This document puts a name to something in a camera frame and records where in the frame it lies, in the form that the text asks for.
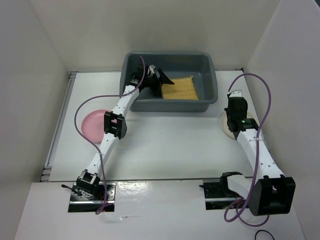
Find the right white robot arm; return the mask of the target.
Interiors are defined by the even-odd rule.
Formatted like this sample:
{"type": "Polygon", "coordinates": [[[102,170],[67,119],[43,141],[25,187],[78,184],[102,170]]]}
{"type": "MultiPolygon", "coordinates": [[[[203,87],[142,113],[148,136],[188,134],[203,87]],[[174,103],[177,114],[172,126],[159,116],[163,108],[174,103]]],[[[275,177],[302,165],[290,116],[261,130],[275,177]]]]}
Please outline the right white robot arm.
{"type": "Polygon", "coordinates": [[[254,118],[247,116],[248,103],[242,96],[228,95],[225,108],[228,131],[243,148],[253,169],[252,180],[240,172],[224,172],[219,191],[244,198],[254,216],[282,215],[291,210],[296,183],[278,168],[269,153],[254,118]]]}

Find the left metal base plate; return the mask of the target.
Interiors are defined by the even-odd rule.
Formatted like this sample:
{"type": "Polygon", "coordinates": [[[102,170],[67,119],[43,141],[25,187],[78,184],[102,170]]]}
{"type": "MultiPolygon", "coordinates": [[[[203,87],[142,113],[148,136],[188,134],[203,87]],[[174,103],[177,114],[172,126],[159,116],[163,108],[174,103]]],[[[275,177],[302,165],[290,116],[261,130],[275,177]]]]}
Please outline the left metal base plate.
{"type": "MultiPolygon", "coordinates": [[[[113,212],[115,210],[116,183],[107,183],[107,199],[103,212],[113,212]]],[[[72,191],[69,198],[69,213],[94,213],[103,206],[104,193],[92,196],[78,190],[76,183],[72,183],[72,191]]]]}

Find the metal base plate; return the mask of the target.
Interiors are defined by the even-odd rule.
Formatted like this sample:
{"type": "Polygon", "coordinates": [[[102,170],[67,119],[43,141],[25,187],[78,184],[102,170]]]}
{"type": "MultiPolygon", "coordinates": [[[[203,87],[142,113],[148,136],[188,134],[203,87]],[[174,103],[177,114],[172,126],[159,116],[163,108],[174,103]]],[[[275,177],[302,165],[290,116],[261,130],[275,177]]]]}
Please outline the metal base plate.
{"type": "Polygon", "coordinates": [[[235,192],[225,193],[218,178],[205,179],[199,187],[203,191],[207,211],[225,210],[233,201],[240,199],[240,196],[235,192]]]}
{"type": "MultiPolygon", "coordinates": [[[[107,199],[103,212],[113,212],[115,210],[116,183],[107,183],[107,199]]],[[[92,196],[78,190],[76,183],[72,183],[72,191],[69,198],[69,213],[94,213],[103,206],[104,193],[92,196]]]]}

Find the yellow bamboo mat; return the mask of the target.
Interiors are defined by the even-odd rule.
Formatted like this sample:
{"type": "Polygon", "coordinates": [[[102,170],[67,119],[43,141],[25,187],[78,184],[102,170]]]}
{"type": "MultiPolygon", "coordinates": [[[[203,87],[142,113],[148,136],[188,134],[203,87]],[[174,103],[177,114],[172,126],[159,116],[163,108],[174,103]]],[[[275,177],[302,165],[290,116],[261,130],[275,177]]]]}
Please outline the yellow bamboo mat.
{"type": "Polygon", "coordinates": [[[199,100],[193,76],[172,78],[174,84],[163,84],[161,95],[166,100],[199,100]]]}

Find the grey plastic bin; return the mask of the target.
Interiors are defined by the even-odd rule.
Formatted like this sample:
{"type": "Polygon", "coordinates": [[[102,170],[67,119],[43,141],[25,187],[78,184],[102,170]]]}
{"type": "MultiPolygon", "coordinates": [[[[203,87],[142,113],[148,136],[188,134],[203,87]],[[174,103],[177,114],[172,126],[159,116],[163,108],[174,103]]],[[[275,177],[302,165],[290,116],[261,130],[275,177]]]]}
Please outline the grey plastic bin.
{"type": "Polygon", "coordinates": [[[155,96],[150,88],[144,88],[131,105],[133,112],[202,113],[218,100],[218,84],[212,58],[204,52],[149,51],[129,52],[124,59],[119,83],[119,93],[132,80],[137,67],[154,65],[164,71],[169,79],[192,77],[198,100],[163,99],[155,96]]]}

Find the white bowl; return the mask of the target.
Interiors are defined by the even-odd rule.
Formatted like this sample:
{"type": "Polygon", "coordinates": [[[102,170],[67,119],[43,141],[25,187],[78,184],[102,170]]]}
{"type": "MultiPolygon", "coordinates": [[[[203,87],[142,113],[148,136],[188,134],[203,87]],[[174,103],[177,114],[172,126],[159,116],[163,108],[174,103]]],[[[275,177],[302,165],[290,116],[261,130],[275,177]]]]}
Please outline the white bowl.
{"type": "Polygon", "coordinates": [[[222,115],[222,129],[232,139],[237,141],[246,138],[252,139],[257,133],[258,124],[256,120],[248,115],[247,112],[226,111],[222,115]]]}

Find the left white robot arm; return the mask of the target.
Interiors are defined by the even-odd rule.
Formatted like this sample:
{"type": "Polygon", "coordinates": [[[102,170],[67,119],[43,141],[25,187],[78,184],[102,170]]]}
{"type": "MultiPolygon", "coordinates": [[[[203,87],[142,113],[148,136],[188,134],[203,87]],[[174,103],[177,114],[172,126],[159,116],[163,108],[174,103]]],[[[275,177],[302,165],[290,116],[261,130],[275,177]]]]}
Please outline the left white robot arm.
{"type": "Polygon", "coordinates": [[[104,166],[116,144],[127,133],[125,117],[141,91],[149,88],[155,95],[158,95],[161,93],[162,85],[172,85],[173,83],[161,68],[144,63],[139,64],[123,93],[118,96],[119,101],[116,106],[103,114],[103,136],[100,145],[97,146],[83,133],[80,134],[97,150],[93,160],[76,180],[77,189],[88,200],[107,197],[107,187],[100,185],[101,180],[106,181],[104,166]]]}

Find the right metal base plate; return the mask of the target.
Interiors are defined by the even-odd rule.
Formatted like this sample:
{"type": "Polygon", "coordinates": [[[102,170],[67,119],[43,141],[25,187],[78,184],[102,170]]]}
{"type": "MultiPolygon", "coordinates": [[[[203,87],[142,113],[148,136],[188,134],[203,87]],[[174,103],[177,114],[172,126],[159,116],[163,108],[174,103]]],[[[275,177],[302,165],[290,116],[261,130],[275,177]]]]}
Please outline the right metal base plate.
{"type": "Polygon", "coordinates": [[[240,199],[240,196],[235,192],[225,193],[218,178],[205,179],[199,187],[203,191],[207,211],[225,210],[233,201],[240,199]]]}

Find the pink plastic plate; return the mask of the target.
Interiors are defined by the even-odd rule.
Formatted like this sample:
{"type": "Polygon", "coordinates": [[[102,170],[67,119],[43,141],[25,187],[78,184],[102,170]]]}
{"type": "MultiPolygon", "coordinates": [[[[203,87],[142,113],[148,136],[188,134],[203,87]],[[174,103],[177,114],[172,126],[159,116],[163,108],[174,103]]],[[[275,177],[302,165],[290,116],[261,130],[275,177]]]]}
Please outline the pink plastic plate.
{"type": "Polygon", "coordinates": [[[104,137],[104,115],[106,109],[99,109],[89,113],[81,124],[81,133],[94,144],[99,145],[104,137]]]}

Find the aluminium table edge rail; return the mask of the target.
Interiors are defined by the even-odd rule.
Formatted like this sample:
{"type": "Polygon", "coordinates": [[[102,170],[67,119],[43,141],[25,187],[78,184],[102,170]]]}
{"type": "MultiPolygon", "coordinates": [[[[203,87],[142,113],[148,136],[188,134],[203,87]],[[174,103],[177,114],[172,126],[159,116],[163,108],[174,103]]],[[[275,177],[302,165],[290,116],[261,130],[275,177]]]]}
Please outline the aluminium table edge rail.
{"type": "Polygon", "coordinates": [[[51,175],[52,167],[54,165],[56,152],[57,152],[57,148],[58,148],[58,143],[59,143],[61,132],[63,129],[63,124],[65,121],[65,117],[66,117],[66,113],[68,110],[68,105],[69,105],[70,98],[72,95],[72,90],[73,90],[73,86],[74,86],[74,82],[75,82],[77,73],[78,73],[77,71],[72,71],[69,75],[66,92],[65,92],[65,95],[64,95],[64,98],[62,101],[62,105],[60,108],[57,123],[55,125],[55,129],[54,129],[53,137],[52,137],[52,140],[51,140],[51,143],[49,146],[47,157],[46,157],[46,160],[45,160],[42,172],[41,172],[41,176],[40,176],[40,180],[39,180],[40,182],[49,182],[50,181],[50,175],[51,175]]]}

